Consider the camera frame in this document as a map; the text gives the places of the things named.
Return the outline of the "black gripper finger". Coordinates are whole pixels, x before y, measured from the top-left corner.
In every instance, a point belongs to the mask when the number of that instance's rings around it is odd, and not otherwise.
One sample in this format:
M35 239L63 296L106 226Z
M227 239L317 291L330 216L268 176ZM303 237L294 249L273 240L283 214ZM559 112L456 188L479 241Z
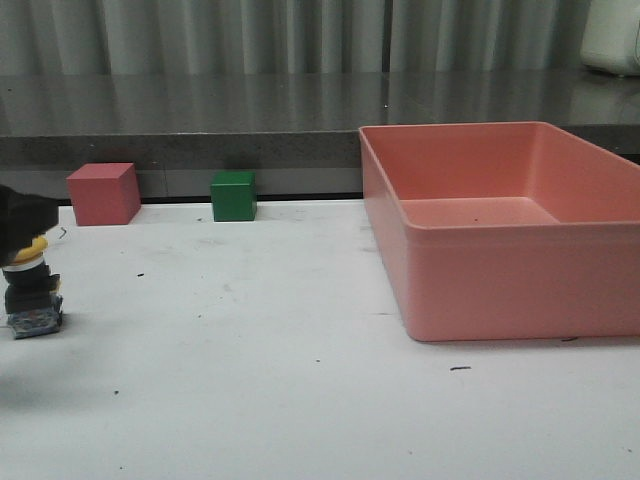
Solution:
M9 265L18 252L59 222L58 202L1 186L1 266Z

